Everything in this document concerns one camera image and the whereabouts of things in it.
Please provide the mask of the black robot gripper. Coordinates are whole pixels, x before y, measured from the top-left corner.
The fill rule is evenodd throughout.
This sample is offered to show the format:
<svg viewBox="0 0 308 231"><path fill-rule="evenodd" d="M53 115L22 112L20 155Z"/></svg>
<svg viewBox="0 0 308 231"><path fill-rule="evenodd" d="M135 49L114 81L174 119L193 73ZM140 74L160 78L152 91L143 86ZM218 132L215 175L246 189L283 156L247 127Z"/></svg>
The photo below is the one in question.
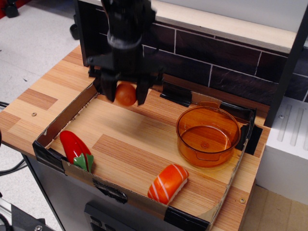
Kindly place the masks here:
<svg viewBox="0 0 308 231"><path fill-rule="evenodd" d="M117 82L127 81L137 83L138 105L144 104L150 86L163 84L165 67L144 57L141 38L128 41L108 33L107 42L111 48L109 53L87 58L90 73L100 77L102 90L109 101L115 101Z"/></svg>

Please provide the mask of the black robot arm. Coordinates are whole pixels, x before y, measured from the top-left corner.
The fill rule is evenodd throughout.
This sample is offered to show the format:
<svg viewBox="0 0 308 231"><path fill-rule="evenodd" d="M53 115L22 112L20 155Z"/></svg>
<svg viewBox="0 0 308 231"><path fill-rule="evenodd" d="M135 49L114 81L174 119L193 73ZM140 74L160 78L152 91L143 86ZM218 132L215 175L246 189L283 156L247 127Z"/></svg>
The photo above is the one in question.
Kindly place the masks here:
<svg viewBox="0 0 308 231"><path fill-rule="evenodd" d="M107 42L111 52L90 56L89 76L96 78L96 89L113 102L118 81L135 83L138 105L145 103L148 90L163 84L165 68L143 55L141 39L155 21L149 0L103 0L108 19Z"/></svg>

